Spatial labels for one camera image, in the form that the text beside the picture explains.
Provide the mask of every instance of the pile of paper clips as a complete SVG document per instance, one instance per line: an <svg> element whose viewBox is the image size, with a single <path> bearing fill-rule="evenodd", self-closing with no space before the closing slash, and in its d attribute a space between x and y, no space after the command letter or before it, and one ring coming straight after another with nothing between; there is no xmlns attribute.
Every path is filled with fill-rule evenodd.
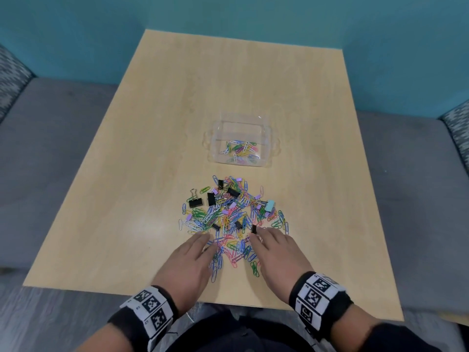
<svg viewBox="0 0 469 352"><path fill-rule="evenodd" d="M219 180L213 176L215 186L200 189L200 194L207 194L208 209L204 210L203 199L199 198L196 189L191 189L191 197L187 204L182 205L182 214L187 215L185 220L179 219L179 230L187 226L189 234L215 230L215 238L209 244L217 244L219 249L214 255L212 283L217 279L217 272L223 266L223 254L234 268L238 262L245 259L251 266L254 276L259 277L257 256L249 244L248 232L256 233L256 227L268 222L272 227L288 232L288 222L280 210L277 210L273 200L263 201L264 188L253 196L248 193L248 182L243 178L226 177Z"/></svg>
<svg viewBox="0 0 469 352"><path fill-rule="evenodd" d="M257 143L244 142L244 141L229 141L226 142L226 149L220 151L220 154L226 154L232 158L228 159L227 163L246 164L247 161L256 164L259 156L257 153Z"/></svg>

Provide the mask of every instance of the gray cushion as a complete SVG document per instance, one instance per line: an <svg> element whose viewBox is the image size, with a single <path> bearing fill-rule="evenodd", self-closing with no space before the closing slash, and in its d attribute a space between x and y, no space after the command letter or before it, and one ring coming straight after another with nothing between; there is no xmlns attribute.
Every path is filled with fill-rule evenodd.
<svg viewBox="0 0 469 352"><path fill-rule="evenodd" d="M35 78L0 125L0 266L30 267L117 89Z"/></svg>
<svg viewBox="0 0 469 352"><path fill-rule="evenodd" d="M469 100L443 115L441 119L447 125L469 174Z"/></svg>
<svg viewBox="0 0 469 352"><path fill-rule="evenodd" d="M31 71L0 44L0 123L31 78Z"/></svg>
<svg viewBox="0 0 469 352"><path fill-rule="evenodd" d="M469 313L469 177L444 123L358 119L402 306Z"/></svg>

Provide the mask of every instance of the person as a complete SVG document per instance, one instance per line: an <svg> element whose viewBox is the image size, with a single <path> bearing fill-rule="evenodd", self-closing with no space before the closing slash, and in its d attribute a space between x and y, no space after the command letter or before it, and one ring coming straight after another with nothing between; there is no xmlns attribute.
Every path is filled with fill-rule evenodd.
<svg viewBox="0 0 469 352"><path fill-rule="evenodd" d="M209 264L217 245L197 233L178 247L156 273L151 286L127 300L107 325L78 352L151 351L178 317L195 305L211 277ZM249 234L267 286L289 304L316 339L325 338L338 352L428 351L428 345L403 326L384 323L356 306L345 289L314 272L295 240L273 228ZM313 351L289 327L241 316L229 310L192 325L169 346L173 351Z"/></svg>

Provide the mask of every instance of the person's left hand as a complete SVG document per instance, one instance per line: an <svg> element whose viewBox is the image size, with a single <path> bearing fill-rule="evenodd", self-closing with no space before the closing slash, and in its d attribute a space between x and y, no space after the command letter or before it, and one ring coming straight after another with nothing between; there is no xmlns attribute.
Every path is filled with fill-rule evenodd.
<svg viewBox="0 0 469 352"><path fill-rule="evenodd" d="M212 276L209 264L218 246L212 244L202 252L208 240L209 233L191 236L169 256L151 282L171 295L180 316L195 305Z"/></svg>

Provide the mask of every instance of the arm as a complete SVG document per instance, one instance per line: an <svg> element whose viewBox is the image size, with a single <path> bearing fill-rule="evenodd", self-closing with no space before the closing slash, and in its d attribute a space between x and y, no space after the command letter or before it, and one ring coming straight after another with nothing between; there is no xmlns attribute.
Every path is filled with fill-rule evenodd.
<svg viewBox="0 0 469 352"><path fill-rule="evenodd" d="M145 312L140 303L134 299L140 295L140 292L127 300L122 305L124 307L111 317L109 323L88 338L77 352L151 351L152 349L148 348L149 341L155 346L169 330L171 323L194 306L207 286L212 274L208 268L209 263L217 250L216 245L211 245L203 251L209 239L209 234L196 233L171 254L156 273L151 287L146 288L147 293L152 295L146 296L145 300L140 299L145 303L152 297L157 297L159 305L153 304L155 308L150 313ZM140 317L129 306L139 308L140 312L137 314ZM159 330L153 328L154 334L148 333L149 329L146 326L151 323L152 317L153 320L161 321L160 317L156 316L162 313L166 314L163 319L168 317L165 324Z"/></svg>
<svg viewBox="0 0 469 352"><path fill-rule="evenodd" d="M257 228L249 240L267 286L296 310L315 339L326 338L338 352L438 351L408 329L383 324L353 304L342 286L314 272L292 237Z"/></svg>

